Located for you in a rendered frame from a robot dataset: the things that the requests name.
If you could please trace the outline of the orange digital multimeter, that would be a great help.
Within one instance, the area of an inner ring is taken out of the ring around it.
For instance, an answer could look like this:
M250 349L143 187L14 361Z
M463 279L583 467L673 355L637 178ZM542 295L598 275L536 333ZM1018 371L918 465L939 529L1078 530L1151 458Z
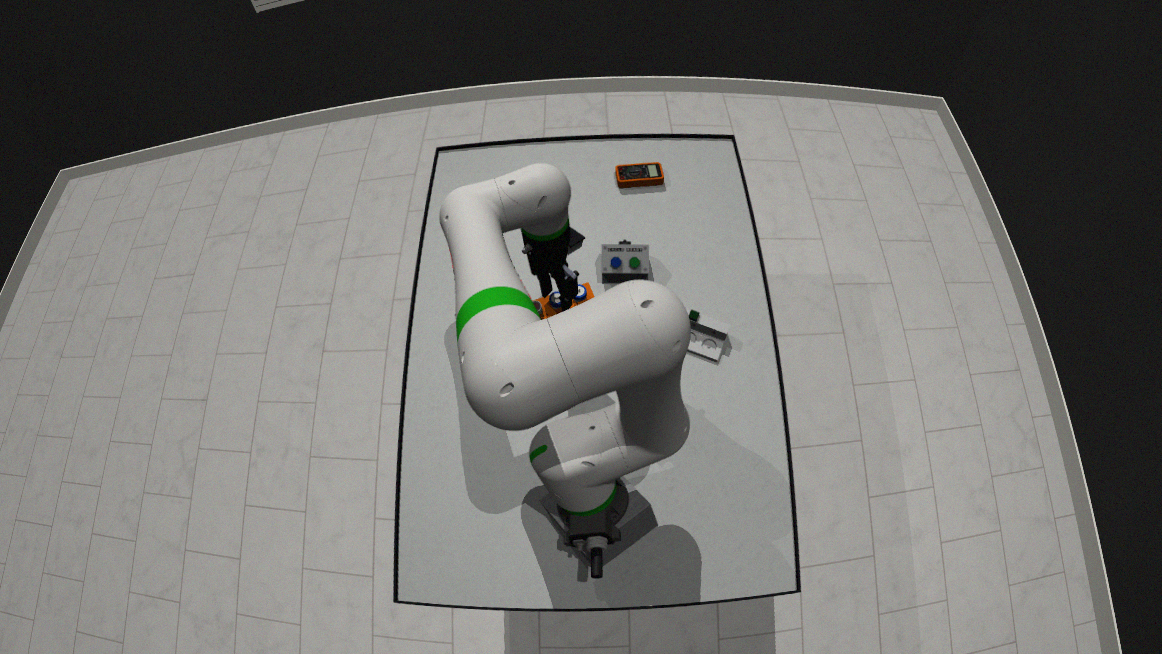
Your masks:
M619 188L664 185L664 170L659 161L617 165L615 173Z

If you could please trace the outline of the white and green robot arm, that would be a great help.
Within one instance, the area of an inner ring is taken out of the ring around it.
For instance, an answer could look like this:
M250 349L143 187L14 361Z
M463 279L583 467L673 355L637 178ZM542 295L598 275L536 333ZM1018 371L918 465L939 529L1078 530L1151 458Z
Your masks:
M680 380L691 325L677 295L648 280L541 319L503 233L521 229L523 254L568 246L569 256L584 240L571 228L569 203L564 172L537 163L452 191L439 220L456 276L464 390L482 421L526 430L617 393L610 407L548 423L529 450L569 527L564 545L591 552L591 578L602 578L602 552L621 541L614 525L627 510L621 477L672 457L689 434Z

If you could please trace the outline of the black table edge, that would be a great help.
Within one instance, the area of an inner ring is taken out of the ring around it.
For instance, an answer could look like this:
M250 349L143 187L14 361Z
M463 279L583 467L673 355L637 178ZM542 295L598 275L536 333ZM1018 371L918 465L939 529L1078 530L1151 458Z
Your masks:
M418 272L419 272L419 258L421 258L421 251L422 251L423 238L424 238L424 232L425 232L426 213L428 213L429 201L430 201L431 191L432 191L433 174L435 174L435 168L436 168L436 163L437 163L438 153L439 153L439 151L444 151L444 150L453 150L453 149L462 149L462 148L482 148L482 146L493 146L493 145L505 145L505 144L531 143L531 142L546 142L546 141L584 141L584 139L615 139L615 138L716 138L716 139L732 139L733 141L733 144L734 144L734 148L736 148L737 160L738 160L740 173L741 173L741 177L743 177L743 185L744 185L745 194L746 194L748 207L749 207L749 216L751 216L751 220L752 220L752 225L753 225L753 230L754 230L755 239L756 239L756 249L758 249L758 254L759 254L759 259L760 259L760 264L761 264L761 269L762 269L762 275L763 275L763 286L765 286L767 303L768 303L769 314L770 314L772 333L773 333L773 340L774 340L776 360L777 360L777 368L779 368L779 383L780 383L780 391L781 391L782 407L783 407L783 416L784 416L784 425L786 425L786 444L787 444L787 455L788 455L790 489L791 489L791 502L792 502L792 531L794 531L794 547L795 547L795 565L796 565L796 584L797 584L797 590L795 590L795 591L788 591L788 592L774 592L774 594L767 594L767 595L759 595L759 596L751 596L751 597L726 599L726 601L706 601L706 602L696 602L696 603L672 604L672 605L657 605L657 606L641 606L641 608L588 608L588 609L475 608L475 606L458 606L458 605L443 605L443 604L430 604L430 603L399 601L399 500L400 500L400 473L401 473L402 434L403 434L403 419L404 419L404 405L406 405L406 380L407 380L407 368L408 368L409 347L410 347L411 328L413 328L413 311L414 311L414 303L415 303L416 287L417 287L417 279L418 279ZM413 604L413 605L424 605L424 606L436 606L436 608L465 608L465 609L505 610L505 611L610 611L610 610L634 610L634 609L652 609L652 608L691 606L691 605L712 604L712 603L722 603L722 602L731 602L731 601L748 601L748 599L772 597L772 596L779 596L779 595L786 595L786 594L792 594L792 592L801 592L801 583L799 583L799 546L798 546L796 502L795 502L794 477L792 477L791 445L790 445L788 417L787 417L787 409L786 409L786 391L784 391L784 385L783 385L783 378L782 378L782 369L781 369L781 362L780 362L780 355L779 355L777 335L776 335L776 329L775 329L775 323L774 323L774 317L773 317L773 311L772 311L772 299L770 299L769 288L768 288L768 283L767 283L767 276L766 276L766 272L765 272L765 267L763 267L763 257L762 257L762 252L761 252L761 247L760 247L759 237L758 237L758 233L756 233L756 223L755 223L755 220L754 220L754 214L753 214L752 204L751 204L751 201L749 201L749 193L748 193L747 184L746 184L746 180L745 180L745 177L744 177L743 164L741 164L740 156L739 156L739 152L738 152L738 148L737 148L737 144L736 144L736 137L734 137L734 135L720 135L720 134L609 134L609 135L581 135L581 136L560 136L560 137L544 137L544 138L529 138L529 139L515 139L515 141L492 141L492 142L481 142L481 143L471 143L471 144L462 144L462 145L452 145L452 146L436 148L436 152L435 152L435 157L433 157L433 167L432 167L430 184L429 184L428 194L426 194L425 211L424 211L424 217L423 217L423 223L422 223L422 229L421 229L421 235L419 235L419 247L418 247L418 254L417 254L417 261L416 261L416 268L415 268L415 275L414 275L414 282L413 282L413 297L411 297L411 306L410 306L409 322L408 322L408 331L407 331L407 340L406 340L406 359L404 359L404 371L403 371L402 393L401 393L401 407L400 407L400 421L399 421L399 452L397 452L396 496L395 496L395 527L394 527L394 583L393 583L393 603Z

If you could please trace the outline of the grey button housing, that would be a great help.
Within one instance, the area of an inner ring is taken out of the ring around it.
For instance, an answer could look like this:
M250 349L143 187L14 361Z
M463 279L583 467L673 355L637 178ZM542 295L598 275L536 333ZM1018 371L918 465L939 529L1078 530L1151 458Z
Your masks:
M602 283L623 283L637 279L648 280L650 245L623 242L619 240L619 244L601 244Z

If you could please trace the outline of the orange tube rack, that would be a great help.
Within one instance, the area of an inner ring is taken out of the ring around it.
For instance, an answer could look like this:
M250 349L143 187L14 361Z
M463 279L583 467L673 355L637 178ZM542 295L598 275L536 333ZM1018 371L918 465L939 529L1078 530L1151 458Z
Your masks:
M575 302L574 300L572 300L572 304L573 306L571 306L571 308L575 307L575 306L579 306L579 304L583 303L584 301L594 297L594 294L591 292L590 285L588 282L587 283L581 283L581 285L583 285L586 287L587 296L586 296L584 300L579 301L579 302ZM544 297L536 299L536 301L539 301L541 303L541 311L543 312L539 315L541 319L546 319L546 318L548 318L551 316L554 316L558 312L562 312L562 308L558 308L558 309L553 309L552 308L552 306L550 304L550 301L548 301L548 296L546 299L544 299Z

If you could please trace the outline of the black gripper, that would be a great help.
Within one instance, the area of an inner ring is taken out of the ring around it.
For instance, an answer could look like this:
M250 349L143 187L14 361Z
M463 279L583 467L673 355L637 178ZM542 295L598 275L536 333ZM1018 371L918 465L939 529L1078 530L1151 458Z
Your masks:
M541 297L546 299L548 296L548 293L553 290L551 283L551 276L552 276L553 279L555 279L555 285L560 293L560 296L558 299L560 299L562 312L568 310L571 306L573 306L572 300L578 296L578 276L579 276L576 269L571 271L568 268L568 263L566 261L568 254L568 246L565 247L562 252L555 256L548 256L548 257L535 256L530 251L528 251L526 254L531 273L536 276L538 274L538 280L541 288ZM540 266L538 266L537 264Z

